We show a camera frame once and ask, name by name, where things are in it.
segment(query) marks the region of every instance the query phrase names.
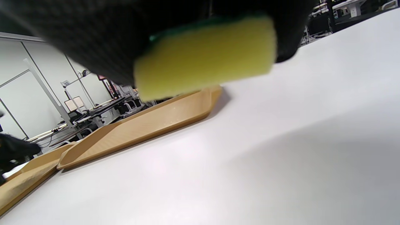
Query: tan plastic tray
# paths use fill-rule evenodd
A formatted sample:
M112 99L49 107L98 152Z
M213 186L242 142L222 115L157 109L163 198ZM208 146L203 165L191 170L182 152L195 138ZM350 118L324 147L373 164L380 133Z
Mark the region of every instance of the tan plastic tray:
M7 182L0 186L0 215L54 174L61 154L74 145L75 143L70 143L34 158L21 170L8 177Z
M205 119L220 86L172 98L122 121L97 129L61 157L57 169L72 169L116 151Z

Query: white table surface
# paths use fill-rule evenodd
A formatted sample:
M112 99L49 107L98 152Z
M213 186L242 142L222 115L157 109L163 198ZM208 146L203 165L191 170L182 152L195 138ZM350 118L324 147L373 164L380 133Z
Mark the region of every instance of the white table surface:
M304 46L227 84L212 118L59 172L0 224L398 225L399 37L392 10Z

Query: black object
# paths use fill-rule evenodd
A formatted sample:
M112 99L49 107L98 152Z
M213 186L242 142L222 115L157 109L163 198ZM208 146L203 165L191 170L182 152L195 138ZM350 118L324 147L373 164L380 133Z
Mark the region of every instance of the black object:
M70 117L71 123L78 121L84 117L84 115L82 113L78 112L77 110L69 112L68 116Z
M133 62L149 37L210 14L274 19L277 62L292 57L317 0L0 0L0 10L95 74L134 86Z
M26 158L32 159L33 155L40 151L37 144L22 141L11 135L0 134L0 175L25 163Z
M112 84L112 82L110 81L110 80L107 80L107 82L108 82L108 84L110 85L110 87L111 87L111 90L112 90L112 95L114 96L113 98L119 98L119 96L118 96L118 93L117 93L117 90L115 90L115 88L114 88L114 85Z
M310 35L329 32L328 14L323 13L316 17L310 18L308 23L308 32Z
M332 33L336 33L337 29L336 29L336 23L335 23L335 17L333 15L333 4L331 0L326 1L326 6L328 7L328 18L329 18L329 25L332 29Z

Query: black glove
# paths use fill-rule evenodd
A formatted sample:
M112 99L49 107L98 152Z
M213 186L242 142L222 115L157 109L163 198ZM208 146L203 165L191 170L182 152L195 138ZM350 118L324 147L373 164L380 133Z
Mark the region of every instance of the black glove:
M90 71L134 85L133 61L149 36L212 16L265 12L278 58L294 55L317 0L0 0L0 10Z

